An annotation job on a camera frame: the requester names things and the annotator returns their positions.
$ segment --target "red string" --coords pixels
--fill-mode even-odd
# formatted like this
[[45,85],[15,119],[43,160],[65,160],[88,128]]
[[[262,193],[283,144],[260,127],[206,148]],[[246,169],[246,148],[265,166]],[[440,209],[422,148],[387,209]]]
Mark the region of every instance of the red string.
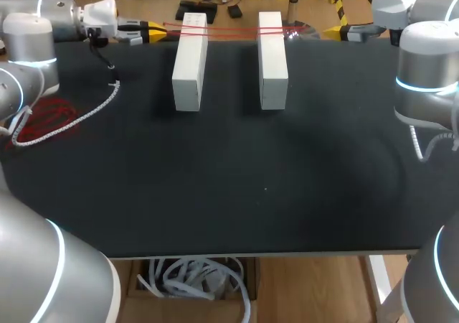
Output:
[[[77,119],[75,108],[62,98],[42,98],[35,104],[32,111],[32,115],[18,135],[17,141],[19,142],[35,140]],[[78,125],[61,134],[74,132],[77,127]],[[10,141],[5,149],[11,147],[13,143]]]
[[194,34],[191,32],[178,32],[178,31],[168,31],[167,34],[172,36],[208,36],[208,37],[222,37],[222,38],[253,38],[261,34],[283,34],[280,32],[262,32],[259,34]]
[[166,23],[164,22],[163,25],[169,25],[171,27],[188,27],[190,29],[208,29],[208,30],[226,30],[226,31],[255,31],[255,30],[262,30],[262,29],[286,29],[286,30],[302,30],[305,29],[307,26],[299,26],[299,27],[196,27],[194,25],[182,25],[182,24],[174,24],[174,23]]

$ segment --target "black table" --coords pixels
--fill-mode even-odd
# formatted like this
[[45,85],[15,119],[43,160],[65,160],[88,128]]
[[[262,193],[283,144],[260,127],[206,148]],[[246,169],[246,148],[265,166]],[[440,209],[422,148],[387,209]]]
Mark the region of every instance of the black table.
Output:
[[[110,45],[119,95],[74,133],[2,151],[9,187],[110,257],[419,248],[457,210],[459,157],[441,144],[418,162],[394,117],[397,49],[286,52],[285,111],[260,110],[254,42],[211,42],[201,111],[179,113],[176,44]],[[57,56],[62,97],[81,114],[105,100],[86,44]]]

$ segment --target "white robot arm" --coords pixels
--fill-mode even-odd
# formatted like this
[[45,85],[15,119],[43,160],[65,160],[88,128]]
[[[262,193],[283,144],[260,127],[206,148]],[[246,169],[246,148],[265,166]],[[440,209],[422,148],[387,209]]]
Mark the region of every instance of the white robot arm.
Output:
[[[436,141],[459,146],[456,91],[459,80],[459,0],[373,0],[374,23],[391,30],[399,45],[395,114],[411,126],[416,152],[426,161]],[[414,127],[451,130],[422,156]]]
[[73,0],[0,0],[0,38],[9,62],[0,62],[0,121],[59,88],[54,42],[99,39],[118,31],[114,0],[84,7]]

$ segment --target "wooden floor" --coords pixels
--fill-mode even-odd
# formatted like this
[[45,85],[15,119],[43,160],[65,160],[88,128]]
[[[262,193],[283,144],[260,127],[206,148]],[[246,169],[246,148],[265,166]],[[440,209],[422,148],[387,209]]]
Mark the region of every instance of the wooden floor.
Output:
[[[78,0],[80,4],[93,0]],[[124,17],[175,22],[179,0],[117,0]],[[215,26],[254,27],[259,11],[287,12],[287,1],[244,0],[241,19],[230,19],[226,7],[219,7]],[[372,21],[366,0],[344,0],[344,11],[351,24]],[[298,19],[320,33],[339,25],[334,5],[327,0],[301,0]],[[401,278],[407,265],[404,256],[385,257],[391,285]],[[130,261],[117,261],[124,287],[127,287]],[[358,257],[263,258],[258,300],[252,303],[251,322],[370,323],[374,305],[366,272]],[[144,322],[239,322],[243,305],[238,301],[151,300],[125,298],[120,323]]]

